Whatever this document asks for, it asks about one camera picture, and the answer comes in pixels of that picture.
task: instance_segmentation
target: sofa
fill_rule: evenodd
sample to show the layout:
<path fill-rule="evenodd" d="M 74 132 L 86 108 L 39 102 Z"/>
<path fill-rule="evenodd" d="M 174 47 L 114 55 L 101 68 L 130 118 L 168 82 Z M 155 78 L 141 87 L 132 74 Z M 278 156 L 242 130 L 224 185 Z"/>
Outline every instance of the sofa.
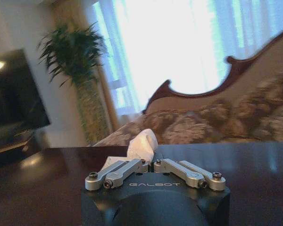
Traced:
<path fill-rule="evenodd" d="M 143 129 L 159 144 L 283 141 L 283 33 L 249 59 L 230 56 L 225 81 L 199 95 L 162 84 L 144 114 L 96 144 L 128 145 Z"/>

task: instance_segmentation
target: silver metal bracket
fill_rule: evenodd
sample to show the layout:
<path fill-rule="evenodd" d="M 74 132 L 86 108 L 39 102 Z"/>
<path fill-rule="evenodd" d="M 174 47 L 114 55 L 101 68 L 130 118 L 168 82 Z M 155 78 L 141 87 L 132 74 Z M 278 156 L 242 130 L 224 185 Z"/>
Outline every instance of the silver metal bracket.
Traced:
<path fill-rule="evenodd" d="M 91 172 L 88 177 L 85 178 L 85 188 L 88 191 L 95 191 L 100 189 L 103 185 L 105 177 L 108 173 L 113 172 L 126 164 L 125 161 L 117 161 L 100 172 Z"/>
<path fill-rule="evenodd" d="M 190 187 L 205 188 L 207 186 L 207 182 L 201 173 L 191 171 L 170 159 L 157 160 L 154 163 L 154 171 L 156 173 L 174 173 Z"/>
<path fill-rule="evenodd" d="M 104 181 L 104 188 L 110 189 L 120 187 L 124 180 L 132 173 L 144 173 L 148 171 L 148 163 L 140 159 L 133 159 L 123 167 L 114 172 L 110 172 L 106 175 Z"/>
<path fill-rule="evenodd" d="M 208 182 L 208 186 L 210 189 L 214 191 L 223 191 L 225 190 L 225 178 L 219 172 L 210 173 L 188 161 L 180 161 L 178 164 L 188 168 L 191 171 L 200 173 L 204 176 L 205 180 Z"/>

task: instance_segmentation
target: potted plant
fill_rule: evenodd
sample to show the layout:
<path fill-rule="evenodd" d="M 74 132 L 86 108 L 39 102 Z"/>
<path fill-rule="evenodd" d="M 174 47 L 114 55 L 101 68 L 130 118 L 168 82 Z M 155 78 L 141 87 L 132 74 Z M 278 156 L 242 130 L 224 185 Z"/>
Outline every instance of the potted plant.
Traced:
<path fill-rule="evenodd" d="M 86 140 L 95 143 L 108 135 L 105 112 L 99 96 L 97 81 L 92 68 L 99 65 L 98 58 L 105 51 L 103 38 L 94 30 L 70 30 L 66 24 L 42 38 L 38 48 L 43 46 L 40 59 L 45 61 L 52 81 L 63 73 L 77 92 L 77 107 L 85 131 Z"/>

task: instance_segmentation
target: green leaves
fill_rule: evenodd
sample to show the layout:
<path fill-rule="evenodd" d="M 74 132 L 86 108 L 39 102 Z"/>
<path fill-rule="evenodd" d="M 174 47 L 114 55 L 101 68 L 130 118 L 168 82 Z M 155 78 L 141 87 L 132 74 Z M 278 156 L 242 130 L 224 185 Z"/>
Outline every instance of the green leaves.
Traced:
<path fill-rule="evenodd" d="M 45 60 L 47 70 L 50 69 L 50 82 L 60 73 L 68 76 L 71 82 L 96 80 L 92 67 L 99 65 L 98 58 L 106 48 L 104 39 L 96 34 L 93 26 L 71 32 L 64 24 L 42 38 L 37 49 L 43 45 L 40 60 Z"/>

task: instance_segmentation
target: wooden sofa backrest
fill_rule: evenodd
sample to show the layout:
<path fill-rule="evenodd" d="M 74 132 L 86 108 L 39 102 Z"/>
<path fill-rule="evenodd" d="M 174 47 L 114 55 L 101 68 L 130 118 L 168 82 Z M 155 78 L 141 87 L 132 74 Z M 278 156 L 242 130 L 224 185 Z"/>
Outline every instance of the wooden sofa backrest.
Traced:
<path fill-rule="evenodd" d="M 197 95 L 182 94 L 171 90 L 171 82 L 167 80 L 153 94 L 143 113 L 167 109 L 197 110 L 219 98 L 233 103 L 253 90 L 260 81 L 283 72 L 283 32 L 253 57 L 237 60 L 229 56 L 226 60 L 231 64 L 230 72 L 215 90 Z"/>

